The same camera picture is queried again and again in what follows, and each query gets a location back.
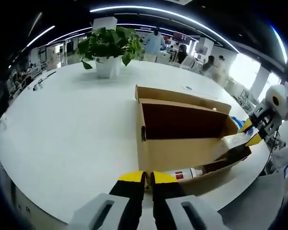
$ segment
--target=green plant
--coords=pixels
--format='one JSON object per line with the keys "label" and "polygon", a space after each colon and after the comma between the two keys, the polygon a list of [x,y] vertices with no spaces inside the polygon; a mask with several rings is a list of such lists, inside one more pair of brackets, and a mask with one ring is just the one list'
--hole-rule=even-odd
{"label": "green plant", "polygon": [[85,69],[92,66],[84,61],[96,60],[98,57],[118,57],[122,55],[125,66],[135,57],[140,57],[142,44],[134,29],[117,27],[116,30],[106,30],[105,27],[92,31],[87,39],[78,44],[78,54]]}

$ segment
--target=white bottle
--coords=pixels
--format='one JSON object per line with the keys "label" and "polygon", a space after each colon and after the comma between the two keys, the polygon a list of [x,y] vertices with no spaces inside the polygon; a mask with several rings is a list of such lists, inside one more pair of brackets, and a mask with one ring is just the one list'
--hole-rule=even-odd
{"label": "white bottle", "polygon": [[194,177],[203,175],[202,169],[187,168],[163,172],[175,177],[179,182],[190,180]]}

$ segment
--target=red label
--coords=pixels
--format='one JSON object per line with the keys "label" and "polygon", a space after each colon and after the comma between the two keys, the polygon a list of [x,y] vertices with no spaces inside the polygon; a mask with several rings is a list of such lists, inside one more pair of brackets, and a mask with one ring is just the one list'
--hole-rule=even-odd
{"label": "red label", "polygon": [[175,172],[176,174],[176,179],[179,180],[179,179],[183,179],[183,174],[182,172]]}

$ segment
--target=round table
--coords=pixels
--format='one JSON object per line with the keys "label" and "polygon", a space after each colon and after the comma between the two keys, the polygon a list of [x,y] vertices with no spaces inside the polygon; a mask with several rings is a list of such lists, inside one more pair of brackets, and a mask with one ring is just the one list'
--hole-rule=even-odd
{"label": "round table", "polygon": [[[118,177],[138,170],[135,86],[187,93],[230,104],[230,115],[246,119],[236,101],[211,79],[145,61],[122,65],[116,79],[97,79],[81,63],[43,73],[43,89],[25,89],[0,124],[0,161],[17,187],[37,206],[69,223],[74,211]],[[195,193],[215,210],[238,197],[269,157],[262,141],[228,173],[203,181]],[[139,229],[156,229],[145,195]]]}

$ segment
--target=open cardboard box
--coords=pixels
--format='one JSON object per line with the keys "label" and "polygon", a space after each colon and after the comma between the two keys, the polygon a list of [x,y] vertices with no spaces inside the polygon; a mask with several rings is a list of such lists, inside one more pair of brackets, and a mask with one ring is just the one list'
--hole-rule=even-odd
{"label": "open cardboard box", "polygon": [[245,148],[234,157],[215,156],[221,138],[238,131],[228,104],[139,86],[135,97],[139,170],[148,175],[204,166],[204,175],[190,180],[197,181],[231,168],[251,153]]}

